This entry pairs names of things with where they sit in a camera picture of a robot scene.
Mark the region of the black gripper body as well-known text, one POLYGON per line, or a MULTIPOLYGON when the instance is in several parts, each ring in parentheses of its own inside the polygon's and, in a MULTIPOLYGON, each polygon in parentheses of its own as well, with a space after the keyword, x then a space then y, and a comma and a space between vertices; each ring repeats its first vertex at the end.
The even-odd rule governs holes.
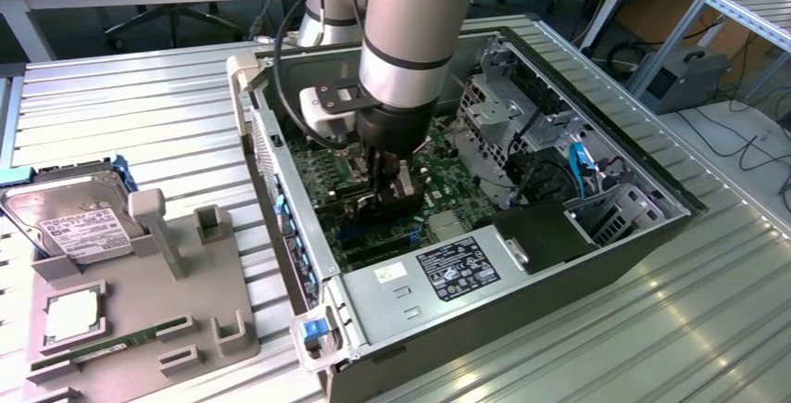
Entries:
POLYGON ((433 104, 412 108, 384 105, 356 112, 355 128, 369 163, 379 157, 412 158, 428 136, 433 109, 433 104))

